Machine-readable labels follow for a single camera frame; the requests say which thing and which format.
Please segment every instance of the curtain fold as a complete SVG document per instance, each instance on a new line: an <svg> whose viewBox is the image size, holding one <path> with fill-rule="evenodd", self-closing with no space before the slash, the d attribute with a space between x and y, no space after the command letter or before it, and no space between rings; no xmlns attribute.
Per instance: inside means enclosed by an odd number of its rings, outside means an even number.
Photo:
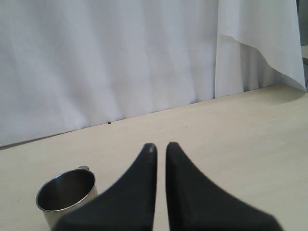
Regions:
<svg viewBox="0 0 308 231"><path fill-rule="evenodd" d="M279 82L303 89L290 2L2 0L0 146Z"/></svg>

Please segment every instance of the mug handle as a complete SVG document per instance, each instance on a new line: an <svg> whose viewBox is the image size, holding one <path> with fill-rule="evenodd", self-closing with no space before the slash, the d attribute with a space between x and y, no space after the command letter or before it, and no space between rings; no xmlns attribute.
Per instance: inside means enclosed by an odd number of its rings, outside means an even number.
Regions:
<svg viewBox="0 0 308 231"><path fill-rule="evenodd" d="M79 166L78 169L84 169L84 170L88 170L90 171L89 167L88 166Z"/></svg>

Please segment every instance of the table surface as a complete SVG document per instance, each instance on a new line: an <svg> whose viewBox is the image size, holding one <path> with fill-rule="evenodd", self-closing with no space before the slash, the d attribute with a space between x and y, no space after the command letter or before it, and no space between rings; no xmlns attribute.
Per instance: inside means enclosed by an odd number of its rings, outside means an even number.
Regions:
<svg viewBox="0 0 308 231"><path fill-rule="evenodd" d="M275 86L142 115L0 151L0 230L47 231L35 197L81 165L103 192L146 142L158 149L154 230L168 230L165 150L180 143L215 183L273 214L286 231L308 227L308 95Z"/></svg>

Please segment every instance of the metal mug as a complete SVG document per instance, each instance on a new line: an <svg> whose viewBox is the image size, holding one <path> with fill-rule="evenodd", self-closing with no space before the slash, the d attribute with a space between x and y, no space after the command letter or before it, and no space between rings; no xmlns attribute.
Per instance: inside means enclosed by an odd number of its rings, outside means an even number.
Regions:
<svg viewBox="0 0 308 231"><path fill-rule="evenodd" d="M87 166L66 171L46 182L36 203L50 229L63 215L83 206L98 195L95 176Z"/></svg>

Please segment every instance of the white fabric backdrop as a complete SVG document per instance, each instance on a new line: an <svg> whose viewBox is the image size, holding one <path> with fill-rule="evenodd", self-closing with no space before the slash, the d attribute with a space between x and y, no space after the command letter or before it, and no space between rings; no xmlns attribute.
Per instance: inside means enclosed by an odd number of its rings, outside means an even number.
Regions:
<svg viewBox="0 0 308 231"><path fill-rule="evenodd" d="M295 0L0 0L0 146L304 90L300 52Z"/></svg>

